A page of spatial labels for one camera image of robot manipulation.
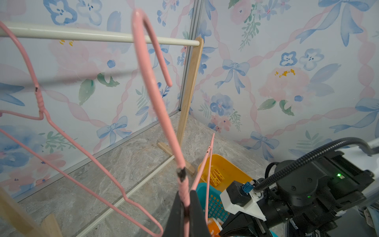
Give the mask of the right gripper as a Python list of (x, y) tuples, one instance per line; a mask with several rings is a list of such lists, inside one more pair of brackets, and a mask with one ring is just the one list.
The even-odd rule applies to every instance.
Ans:
[[(265, 225), (268, 228), (286, 223), (293, 218), (290, 200), (291, 192), (279, 189), (265, 189), (263, 198), (258, 201), (259, 208), (265, 215)], [(243, 212), (230, 214), (222, 225), (220, 237), (254, 237), (253, 218)]]

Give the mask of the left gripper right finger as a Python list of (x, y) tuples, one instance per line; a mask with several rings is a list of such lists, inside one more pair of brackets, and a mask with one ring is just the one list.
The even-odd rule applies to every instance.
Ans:
[(190, 237), (211, 237), (207, 222), (205, 221), (204, 213), (197, 195), (197, 192), (192, 190), (190, 195), (189, 206), (189, 236)]

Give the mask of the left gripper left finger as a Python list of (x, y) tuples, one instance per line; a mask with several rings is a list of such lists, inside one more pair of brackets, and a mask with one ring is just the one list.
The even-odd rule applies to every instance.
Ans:
[(185, 209), (177, 192), (162, 237), (183, 237), (184, 217)]

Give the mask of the orange patterned towel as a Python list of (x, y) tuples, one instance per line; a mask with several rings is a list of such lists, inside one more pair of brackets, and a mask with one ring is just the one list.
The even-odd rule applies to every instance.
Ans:
[(211, 237), (220, 237), (222, 226), (215, 218), (208, 218), (207, 227)]

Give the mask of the yellow clothespin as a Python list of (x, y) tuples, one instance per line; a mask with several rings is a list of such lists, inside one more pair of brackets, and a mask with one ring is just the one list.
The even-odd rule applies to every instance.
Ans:
[(224, 177), (223, 175), (221, 174), (221, 172), (215, 168), (211, 171), (210, 173), (210, 183), (216, 187), (216, 186), (219, 186), (223, 181), (224, 181)]

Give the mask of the pink hanger with orange towel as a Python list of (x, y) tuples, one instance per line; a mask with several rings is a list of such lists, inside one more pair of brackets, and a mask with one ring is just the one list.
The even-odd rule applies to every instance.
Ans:
[(151, 23), (141, 9), (134, 10), (132, 14), (132, 34), (134, 38), (135, 51), (141, 74), (147, 88), (149, 98), (153, 104), (153, 109), (158, 117), (159, 123), (163, 129), (164, 135), (169, 142), (169, 146), (173, 152), (175, 162), (177, 164), (176, 174), (178, 181), (178, 192), (185, 209), (184, 217), (184, 237), (189, 237), (189, 206), (190, 206), (190, 189), (189, 180), (185, 169), (185, 158), (183, 156), (179, 141), (176, 137), (169, 115), (166, 111), (164, 101), (160, 95), (157, 80), (151, 65), (150, 56), (147, 49), (147, 42), (144, 33), (149, 34), (152, 45), (155, 48), (157, 58), (161, 67), (161, 71), (165, 78), (166, 84), (172, 86), (172, 81), (160, 51), (160, 44), (154, 32)]

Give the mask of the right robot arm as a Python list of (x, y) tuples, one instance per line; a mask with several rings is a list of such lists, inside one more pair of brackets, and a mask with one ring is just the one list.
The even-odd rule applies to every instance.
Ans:
[(287, 237), (326, 237), (378, 178), (378, 139), (332, 141), (297, 160), (269, 164), (263, 178), (232, 182), (220, 195), (229, 216), (219, 235), (269, 237), (284, 224)]

